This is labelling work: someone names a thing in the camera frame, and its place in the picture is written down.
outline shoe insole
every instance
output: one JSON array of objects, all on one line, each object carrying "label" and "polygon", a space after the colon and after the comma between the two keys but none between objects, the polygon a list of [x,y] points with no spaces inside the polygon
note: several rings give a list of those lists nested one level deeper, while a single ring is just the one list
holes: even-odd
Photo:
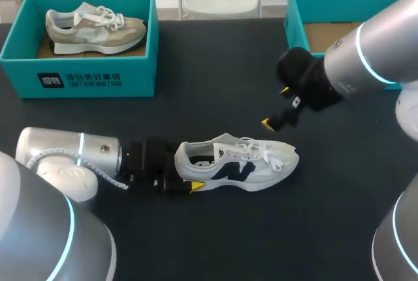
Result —
[{"label": "shoe insole", "polygon": [[192,165],[208,167],[215,164],[215,156],[193,156],[189,158]]}]

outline white sneaker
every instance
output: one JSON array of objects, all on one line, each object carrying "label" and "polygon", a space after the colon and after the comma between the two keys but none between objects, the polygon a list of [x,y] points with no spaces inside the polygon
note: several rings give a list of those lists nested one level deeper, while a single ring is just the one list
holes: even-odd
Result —
[{"label": "white sneaker", "polygon": [[299,156],[284,142],[238,139],[227,133],[207,142],[183,142],[174,156],[185,180],[205,182],[199,191],[234,185],[259,191],[289,176]]},{"label": "white sneaker", "polygon": [[49,10],[45,26],[55,54],[117,54],[137,45],[146,34],[139,18],[126,18],[105,7],[83,3],[75,11]]}]

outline navy n logo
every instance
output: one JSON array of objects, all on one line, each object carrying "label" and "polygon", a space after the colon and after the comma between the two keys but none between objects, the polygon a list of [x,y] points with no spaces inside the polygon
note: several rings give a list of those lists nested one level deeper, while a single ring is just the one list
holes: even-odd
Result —
[{"label": "navy n logo", "polygon": [[220,180],[222,178],[228,178],[233,181],[245,181],[249,174],[255,170],[255,165],[252,162],[247,162],[245,167],[240,172],[239,162],[228,162],[213,176],[212,180]]}]

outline shoe box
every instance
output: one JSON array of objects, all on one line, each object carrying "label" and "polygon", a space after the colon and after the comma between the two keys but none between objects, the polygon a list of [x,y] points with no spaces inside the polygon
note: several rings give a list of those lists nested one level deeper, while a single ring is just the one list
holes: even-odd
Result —
[{"label": "shoe box", "polygon": [[[323,57],[336,41],[397,0],[288,0],[285,31],[289,47]],[[399,89],[399,84],[387,89]]]},{"label": "shoe box", "polygon": [[[46,12],[72,12],[83,2],[144,20],[146,42],[111,56],[55,55],[45,29]],[[158,37],[155,0],[24,0],[0,53],[0,64],[20,98],[151,97]]]}]

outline shoe sole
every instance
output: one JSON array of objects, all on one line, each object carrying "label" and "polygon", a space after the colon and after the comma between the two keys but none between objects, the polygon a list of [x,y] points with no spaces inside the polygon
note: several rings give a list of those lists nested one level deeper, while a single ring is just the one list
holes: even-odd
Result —
[{"label": "shoe sole", "polygon": [[59,44],[54,42],[54,54],[81,54],[82,52],[100,52],[102,54],[119,54],[124,52],[136,44],[138,44],[144,36],[127,44],[115,47],[97,46],[95,44]]},{"label": "shoe sole", "polygon": [[279,179],[275,178],[273,180],[270,180],[270,181],[264,182],[264,183],[245,183],[245,182],[241,182],[241,181],[234,181],[234,180],[228,180],[228,179],[201,181],[201,182],[204,182],[205,185],[203,187],[199,188],[197,191],[210,191],[210,190],[213,190],[213,189],[218,188],[220,186],[228,186],[228,185],[236,186],[236,187],[242,188],[243,190],[246,190],[246,191],[261,191],[261,190],[269,188],[273,185],[276,185],[278,182],[283,181],[292,172],[293,171],[285,174],[285,176],[283,178],[279,178]]}]

